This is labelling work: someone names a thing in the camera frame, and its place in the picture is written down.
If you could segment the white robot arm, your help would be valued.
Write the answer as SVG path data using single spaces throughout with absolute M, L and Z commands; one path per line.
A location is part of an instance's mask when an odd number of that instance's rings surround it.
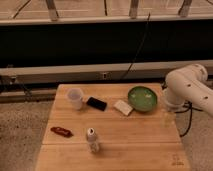
M 189 101 L 213 117 L 213 90 L 206 86 L 208 72 L 203 65 L 191 64 L 169 72 L 165 77 L 164 104 L 170 111 Z

